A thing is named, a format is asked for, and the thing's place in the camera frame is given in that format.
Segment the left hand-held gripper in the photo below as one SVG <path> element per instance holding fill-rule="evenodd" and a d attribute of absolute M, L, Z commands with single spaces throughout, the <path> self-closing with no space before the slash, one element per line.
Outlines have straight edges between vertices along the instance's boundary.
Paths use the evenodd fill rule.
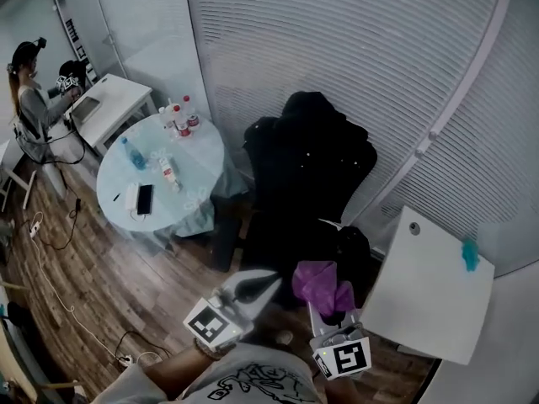
<path fill-rule="evenodd" d="M 211 351 L 238 342 L 281 286 L 280 275 L 267 269 L 240 270 L 209 298 L 201 298 L 184 326 Z"/>

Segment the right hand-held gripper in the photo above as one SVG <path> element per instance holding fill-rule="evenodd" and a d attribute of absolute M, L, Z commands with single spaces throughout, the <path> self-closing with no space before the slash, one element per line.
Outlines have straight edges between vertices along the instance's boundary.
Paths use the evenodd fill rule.
<path fill-rule="evenodd" d="M 361 309 L 346 311 L 343 328 L 328 334 L 328 325 L 317 308 L 307 303 L 310 317 L 312 357 L 326 380 L 358 375 L 371 367 L 370 341 L 362 333 Z"/>

